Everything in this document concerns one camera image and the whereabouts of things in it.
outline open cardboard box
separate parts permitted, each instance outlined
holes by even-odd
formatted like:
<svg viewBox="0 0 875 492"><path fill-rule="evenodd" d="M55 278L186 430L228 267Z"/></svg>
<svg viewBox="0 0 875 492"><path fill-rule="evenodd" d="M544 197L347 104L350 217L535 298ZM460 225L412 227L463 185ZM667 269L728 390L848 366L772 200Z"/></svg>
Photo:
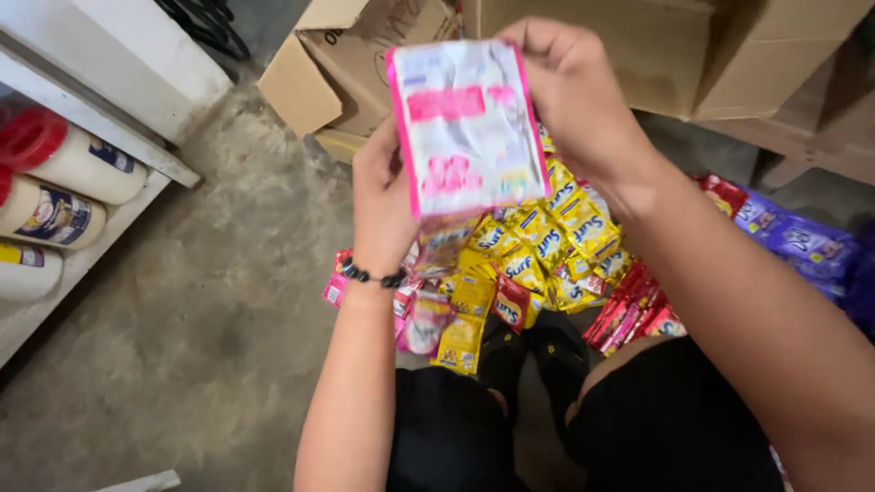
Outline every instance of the open cardboard box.
<svg viewBox="0 0 875 492"><path fill-rule="evenodd" d="M300 136L367 137L391 110L386 50L454 38L459 25L443 0L312 0L258 87Z"/></svg>
<svg viewBox="0 0 875 492"><path fill-rule="evenodd" d="M465 34L527 15L602 38L630 106L683 120L767 117L875 0L461 0Z"/></svg>

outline beaded bracelet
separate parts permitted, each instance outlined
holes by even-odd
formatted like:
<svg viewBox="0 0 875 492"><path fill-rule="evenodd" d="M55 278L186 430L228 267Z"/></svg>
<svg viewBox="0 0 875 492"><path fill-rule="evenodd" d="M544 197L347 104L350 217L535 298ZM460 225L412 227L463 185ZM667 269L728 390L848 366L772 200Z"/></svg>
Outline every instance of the beaded bracelet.
<svg viewBox="0 0 875 492"><path fill-rule="evenodd" d="M358 280L363 284L371 280L377 280L376 278L371 278L371 274L368 273L368 271L355 266L353 263L353 257L343 260L341 268L343 269L341 273L344 277ZM407 274L404 273L403 269L399 268L395 275L387 275L386 277L381 278L380 287L384 289L397 289L401 286L401 282L404 281L405 277L407 277Z"/></svg>

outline foot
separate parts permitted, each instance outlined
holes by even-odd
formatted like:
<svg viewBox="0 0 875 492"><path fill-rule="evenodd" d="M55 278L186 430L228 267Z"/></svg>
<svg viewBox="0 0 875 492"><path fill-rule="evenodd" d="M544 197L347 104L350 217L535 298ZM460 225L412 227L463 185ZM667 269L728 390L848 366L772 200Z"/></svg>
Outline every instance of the foot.
<svg viewBox="0 0 875 492"><path fill-rule="evenodd" d="M481 384L501 394L511 426L516 423L516 393L525 361L526 346L522 337L498 316L490 314L483 330L477 374Z"/></svg>
<svg viewBox="0 0 875 492"><path fill-rule="evenodd" d="M556 431L562 437L565 413L578 400L589 373L586 345L564 313L542 311L535 325L523 334L547 388Z"/></svg>

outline red lid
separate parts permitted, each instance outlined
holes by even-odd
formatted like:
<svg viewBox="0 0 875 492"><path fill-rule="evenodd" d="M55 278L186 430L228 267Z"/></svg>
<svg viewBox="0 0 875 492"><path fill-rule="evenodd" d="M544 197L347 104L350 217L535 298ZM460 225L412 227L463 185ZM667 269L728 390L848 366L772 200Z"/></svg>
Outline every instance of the red lid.
<svg viewBox="0 0 875 492"><path fill-rule="evenodd" d="M12 171L0 167L0 207L6 203L10 191L12 191Z"/></svg>
<svg viewBox="0 0 875 492"><path fill-rule="evenodd" d="M42 106L25 109L0 130L0 165L27 172L46 162L67 138L67 120Z"/></svg>

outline white jar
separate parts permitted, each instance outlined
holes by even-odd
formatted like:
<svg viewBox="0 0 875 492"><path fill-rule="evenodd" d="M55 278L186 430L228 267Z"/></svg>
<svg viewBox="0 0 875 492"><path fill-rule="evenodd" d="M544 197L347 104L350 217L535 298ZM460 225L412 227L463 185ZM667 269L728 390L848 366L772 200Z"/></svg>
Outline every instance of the white jar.
<svg viewBox="0 0 875 492"><path fill-rule="evenodd" d="M0 165L110 205L137 196L147 175L136 159L41 106L0 130Z"/></svg>
<svg viewBox="0 0 875 492"><path fill-rule="evenodd" d="M54 251L0 241L0 299L44 297L60 280L63 266Z"/></svg>
<svg viewBox="0 0 875 492"><path fill-rule="evenodd" d="M100 203L0 170L0 235L81 250L97 239L106 220Z"/></svg>

